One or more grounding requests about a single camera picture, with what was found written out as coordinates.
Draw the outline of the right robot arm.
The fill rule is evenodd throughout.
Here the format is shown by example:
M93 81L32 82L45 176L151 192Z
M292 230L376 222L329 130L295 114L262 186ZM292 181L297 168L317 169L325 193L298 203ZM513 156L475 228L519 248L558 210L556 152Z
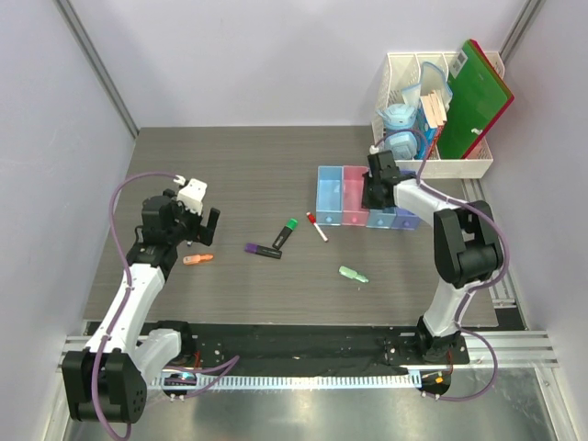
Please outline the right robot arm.
M424 362L441 363L457 345L470 296L488 287L492 275L506 268L500 231L485 201L452 198L416 174L402 173L390 151L367 158L362 206L404 209L433 229L439 282L430 307L417 323L414 349Z

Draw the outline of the pink drawer box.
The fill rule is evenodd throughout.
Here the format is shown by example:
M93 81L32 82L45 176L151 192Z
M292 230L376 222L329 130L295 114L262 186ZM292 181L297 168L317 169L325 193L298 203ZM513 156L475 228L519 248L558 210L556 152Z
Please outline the pink drawer box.
M343 167L343 225L365 226L369 211L362 207L365 166L345 165Z

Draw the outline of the light blue drawer box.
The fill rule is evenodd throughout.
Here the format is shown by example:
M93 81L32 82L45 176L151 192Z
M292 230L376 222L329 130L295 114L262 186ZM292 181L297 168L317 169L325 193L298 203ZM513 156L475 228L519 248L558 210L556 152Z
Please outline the light blue drawer box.
M319 225L342 224L342 166L321 165L318 167L315 216Z

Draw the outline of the red cap whiteboard marker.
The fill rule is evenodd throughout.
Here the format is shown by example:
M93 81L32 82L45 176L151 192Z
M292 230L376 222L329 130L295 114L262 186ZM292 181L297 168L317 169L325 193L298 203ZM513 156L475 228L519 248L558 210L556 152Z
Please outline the red cap whiteboard marker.
M324 231L322 230L322 228L320 227L320 225L318 224L315 216L313 213L311 213L310 211L308 211L306 213L307 219L309 220L309 222L312 224L312 226L315 228L315 230L317 231L317 233L321 236L322 240L327 243L329 241L328 237L326 236L326 234L324 233Z

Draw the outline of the green cap black highlighter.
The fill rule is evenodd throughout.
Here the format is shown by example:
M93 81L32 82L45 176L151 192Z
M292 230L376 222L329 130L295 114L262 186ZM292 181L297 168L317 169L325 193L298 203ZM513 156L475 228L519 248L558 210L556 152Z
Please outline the green cap black highlighter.
M293 219L293 218L289 219L288 222L286 223L286 225L282 228L282 230L278 234L275 241L272 243L272 247L275 250L279 251L283 247L284 243L289 238L289 236L297 228L297 226L298 226L298 221L296 219Z

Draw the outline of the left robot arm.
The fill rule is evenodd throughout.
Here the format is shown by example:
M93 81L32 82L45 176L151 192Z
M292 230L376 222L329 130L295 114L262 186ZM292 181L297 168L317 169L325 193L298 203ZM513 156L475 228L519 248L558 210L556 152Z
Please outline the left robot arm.
M187 322L160 321L145 341L139 336L183 242L211 245L220 216L203 212L206 183L192 179L142 203L141 224L126 254L119 290L102 323L81 350L69 351L62 377L71 417L77 421L134 424L147 386L170 361L188 365L196 353Z

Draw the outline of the purple drawer box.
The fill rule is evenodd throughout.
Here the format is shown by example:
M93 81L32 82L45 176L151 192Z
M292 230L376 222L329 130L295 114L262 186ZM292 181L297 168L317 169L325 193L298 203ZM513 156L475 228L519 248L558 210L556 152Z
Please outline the purple drawer box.
M406 209L395 209L395 219L391 225L394 230L416 230L421 223L421 219Z

